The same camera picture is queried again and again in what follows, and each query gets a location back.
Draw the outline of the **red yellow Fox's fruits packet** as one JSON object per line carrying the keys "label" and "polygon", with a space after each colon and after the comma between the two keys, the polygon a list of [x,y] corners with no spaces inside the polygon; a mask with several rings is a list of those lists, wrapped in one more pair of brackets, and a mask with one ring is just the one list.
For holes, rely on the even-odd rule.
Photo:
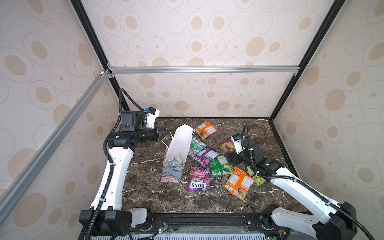
{"label": "red yellow Fox's fruits packet", "polygon": [[222,145],[220,145],[220,150],[224,153],[226,152],[232,152],[232,151],[235,151],[236,148],[235,148],[235,145],[234,145],[234,142],[232,140],[228,140],[226,141],[225,143],[223,143]]}

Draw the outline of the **white paper bag colourful print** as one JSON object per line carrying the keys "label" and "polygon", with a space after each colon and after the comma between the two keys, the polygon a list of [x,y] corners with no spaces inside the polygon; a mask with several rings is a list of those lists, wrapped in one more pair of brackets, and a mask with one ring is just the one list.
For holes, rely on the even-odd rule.
{"label": "white paper bag colourful print", "polygon": [[161,182],[178,183],[188,157],[194,130],[189,125],[178,127],[165,151]]}

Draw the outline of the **purple Fox's berries packet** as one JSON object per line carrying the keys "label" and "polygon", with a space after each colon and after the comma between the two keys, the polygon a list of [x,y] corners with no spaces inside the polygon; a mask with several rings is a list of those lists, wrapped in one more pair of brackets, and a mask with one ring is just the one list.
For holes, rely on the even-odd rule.
{"label": "purple Fox's berries packet", "polygon": [[192,159],[198,162],[203,168],[206,168],[211,161],[213,161],[220,152],[210,147],[205,147],[198,152]]}

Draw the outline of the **pink purple Fox's packet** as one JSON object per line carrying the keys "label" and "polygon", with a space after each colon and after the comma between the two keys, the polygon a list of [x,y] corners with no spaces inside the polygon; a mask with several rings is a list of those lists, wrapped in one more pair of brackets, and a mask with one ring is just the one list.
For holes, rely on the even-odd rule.
{"label": "pink purple Fox's packet", "polygon": [[192,166],[190,168],[190,177],[187,192],[209,191],[210,190],[210,172],[209,170]]}

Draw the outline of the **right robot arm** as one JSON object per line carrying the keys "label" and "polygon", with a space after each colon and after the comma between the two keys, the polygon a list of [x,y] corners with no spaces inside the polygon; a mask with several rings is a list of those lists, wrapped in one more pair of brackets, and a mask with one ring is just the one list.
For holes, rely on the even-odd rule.
{"label": "right robot arm", "polygon": [[300,202],[309,214],[286,210],[271,204],[260,214],[254,214],[266,231],[277,227],[288,228],[317,240],[351,240],[362,231],[370,240],[374,236],[357,220],[356,209],[349,203],[340,204],[328,198],[296,177],[288,168],[273,158],[266,158],[258,142],[251,139],[250,125],[241,134],[231,136],[235,149],[227,153],[229,162],[250,167],[242,171],[235,167],[224,188],[244,200],[255,178],[262,178],[287,192]]}

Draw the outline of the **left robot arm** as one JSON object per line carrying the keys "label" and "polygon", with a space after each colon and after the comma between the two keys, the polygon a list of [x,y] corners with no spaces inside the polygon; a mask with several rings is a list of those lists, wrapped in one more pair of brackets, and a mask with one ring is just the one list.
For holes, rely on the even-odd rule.
{"label": "left robot arm", "polygon": [[97,195],[89,210],[81,211],[79,222],[86,229],[84,239],[91,237],[131,236],[136,226],[150,226],[151,210],[133,208],[122,210],[123,187],[128,167],[140,143],[159,142],[169,131],[155,126],[160,111],[140,107],[129,94],[119,90],[118,119],[104,140],[103,152],[107,165]]}

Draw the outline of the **yellow green Fox's packet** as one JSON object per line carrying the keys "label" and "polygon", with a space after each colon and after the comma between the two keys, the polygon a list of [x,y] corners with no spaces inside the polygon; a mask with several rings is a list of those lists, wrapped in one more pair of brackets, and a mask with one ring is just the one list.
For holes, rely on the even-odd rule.
{"label": "yellow green Fox's packet", "polygon": [[261,178],[261,177],[259,177],[259,176],[257,176],[254,172],[253,172],[253,170],[250,168],[250,167],[246,167],[246,173],[250,176],[250,177],[252,177],[252,178],[254,178],[254,183],[253,183],[253,185],[255,186],[255,187],[259,187],[260,185],[263,185],[264,183],[265,183],[265,179],[263,179],[263,178]]}

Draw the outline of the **large orange snack packet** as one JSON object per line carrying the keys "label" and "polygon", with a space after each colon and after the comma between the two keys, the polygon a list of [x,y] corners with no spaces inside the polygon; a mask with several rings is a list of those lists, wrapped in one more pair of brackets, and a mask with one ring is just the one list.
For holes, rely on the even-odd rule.
{"label": "large orange snack packet", "polygon": [[255,179],[253,177],[249,176],[245,171],[238,167],[235,167],[233,173],[223,185],[223,188],[231,195],[244,202],[249,189],[254,182]]}

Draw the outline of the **green tea candy packet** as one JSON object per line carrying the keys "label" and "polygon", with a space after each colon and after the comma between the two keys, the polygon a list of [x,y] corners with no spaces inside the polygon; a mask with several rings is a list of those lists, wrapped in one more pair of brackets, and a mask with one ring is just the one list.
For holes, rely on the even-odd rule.
{"label": "green tea candy packet", "polygon": [[213,159],[209,165],[209,170],[213,178],[218,178],[224,175],[231,175],[234,171],[233,167],[227,161],[226,155],[220,154]]}

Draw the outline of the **teal red Fox's packet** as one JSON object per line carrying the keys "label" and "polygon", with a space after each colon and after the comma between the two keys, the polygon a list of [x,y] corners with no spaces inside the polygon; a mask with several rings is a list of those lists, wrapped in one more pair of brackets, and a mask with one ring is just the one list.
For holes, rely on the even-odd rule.
{"label": "teal red Fox's packet", "polygon": [[192,137],[188,156],[194,158],[200,151],[202,151],[207,145],[204,144],[196,137]]}

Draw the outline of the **orange snack packet far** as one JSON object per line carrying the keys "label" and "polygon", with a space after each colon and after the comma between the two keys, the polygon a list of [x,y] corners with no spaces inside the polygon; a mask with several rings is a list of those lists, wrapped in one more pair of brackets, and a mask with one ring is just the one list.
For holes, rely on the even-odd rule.
{"label": "orange snack packet far", "polygon": [[218,129],[208,121],[204,121],[198,127],[195,128],[196,134],[201,138],[201,140],[205,140],[209,136],[218,132]]}

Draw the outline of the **horizontal aluminium frame bar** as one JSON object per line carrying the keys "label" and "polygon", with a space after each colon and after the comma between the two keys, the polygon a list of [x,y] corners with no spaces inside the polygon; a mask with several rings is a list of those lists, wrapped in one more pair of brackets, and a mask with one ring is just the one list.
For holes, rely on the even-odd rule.
{"label": "horizontal aluminium frame bar", "polygon": [[113,67],[113,74],[297,73],[299,66]]}

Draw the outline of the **left black frame post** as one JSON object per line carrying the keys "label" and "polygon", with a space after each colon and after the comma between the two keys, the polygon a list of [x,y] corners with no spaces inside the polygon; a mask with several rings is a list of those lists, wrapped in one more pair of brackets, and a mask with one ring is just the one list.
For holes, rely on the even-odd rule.
{"label": "left black frame post", "polygon": [[[104,49],[101,45],[100,39],[97,36],[97,34],[93,28],[93,25],[90,21],[88,14],[86,13],[86,9],[85,9],[82,1],[71,0],[69,2],[71,3],[72,7],[74,8],[74,11],[75,11],[77,17],[79,18],[79,21],[80,21],[80,23],[81,23],[81,25],[82,25],[82,27],[83,27],[86,35],[87,35],[92,47],[93,47],[93,50],[96,53],[97,58],[98,58],[99,62],[101,63],[101,66],[103,67],[103,70],[111,70],[112,68],[109,65],[109,61],[108,61],[107,56],[104,52]],[[112,88],[113,88],[116,96],[119,97],[120,85],[119,85],[116,77],[114,77],[114,76],[109,77],[109,82],[112,85]],[[126,100],[123,100],[122,107],[125,111],[130,110]]]}

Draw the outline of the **black frame post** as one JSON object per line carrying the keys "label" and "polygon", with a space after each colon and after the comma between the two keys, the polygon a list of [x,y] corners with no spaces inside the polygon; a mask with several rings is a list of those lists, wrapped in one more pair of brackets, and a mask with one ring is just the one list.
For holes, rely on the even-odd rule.
{"label": "black frame post", "polygon": [[[79,21],[80,21],[80,23],[81,23],[81,25],[82,25],[82,27],[83,27],[86,35],[87,35],[92,47],[93,47],[93,50],[96,53],[97,58],[98,58],[99,62],[101,63],[101,66],[103,67],[103,70],[111,70],[112,68],[109,65],[109,61],[108,61],[107,56],[104,52],[104,49],[101,45],[100,39],[97,36],[97,34],[93,28],[93,25],[90,21],[88,14],[86,13],[86,9],[85,9],[82,1],[71,0],[69,2],[71,3],[72,7],[74,8],[74,11],[75,11],[77,17],[79,18]],[[113,88],[116,96],[119,97],[120,85],[119,85],[116,77],[114,77],[114,76],[109,77],[109,82],[112,85],[112,88]],[[130,110],[126,100],[123,100],[122,107],[125,111]]]}
{"label": "black frame post", "polygon": [[330,30],[333,22],[337,18],[339,12],[343,8],[347,1],[346,0],[336,0],[333,1],[330,10],[325,15],[324,20],[321,22],[320,27],[318,31],[315,34],[314,39],[312,40],[311,44],[309,45],[309,48],[307,49],[306,53],[304,54],[303,59],[301,60],[299,64],[299,70],[296,74],[293,75],[291,80],[288,83],[288,86],[286,87],[285,91],[283,92],[283,95],[281,96],[280,100],[278,101],[278,104],[276,105],[275,109],[273,110],[269,122],[273,123],[280,111],[282,110],[284,104],[286,103],[288,97],[291,95],[292,91],[294,90],[297,82],[299,81],[301,75],[304,73],[304,70],[310,63],[312,57],[314,56],[315,52],[318,50],[320,44],[322,43],[323,39],[325,38],[326,34]]}

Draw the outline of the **right black frame post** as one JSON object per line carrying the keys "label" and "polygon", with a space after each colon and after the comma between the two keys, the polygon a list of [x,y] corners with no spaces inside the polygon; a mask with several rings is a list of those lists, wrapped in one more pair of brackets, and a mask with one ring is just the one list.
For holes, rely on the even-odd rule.
{"label": "right black frame post", "polygon": [[299,70],[296,74],[293,75],[291,80],[288,83],[288,86],[286,87],[285,91],[283,92],[283,95],[281,96],[280,100],[278,101],[278,104],[276,105],[275,109],[273,110],[269,122],[273,123],[280,111],[282,110],[284,104],[286,103],[288,97],[291,95],[292,91],[294,90],[297,82],[299,81],[301,75],[304,73],[304,70],[310,63],[312,57],[314,56],[315,52],[318,50],[320,44],[322,43],[323,39],[325,38],[326,34],[330,30],[333,22],[337,18],[339,12],[343,8],[347,1],[346,0],[336,0],[333,1],[330,10],[325,15],[324,20],[321,22],[320,27],[318,31],[315,34],[314,39],[312,40],[311,44],[309,45],[309,48],[307,49],[306,53],[304,54],[303,59],[301,60],[299,64]]}

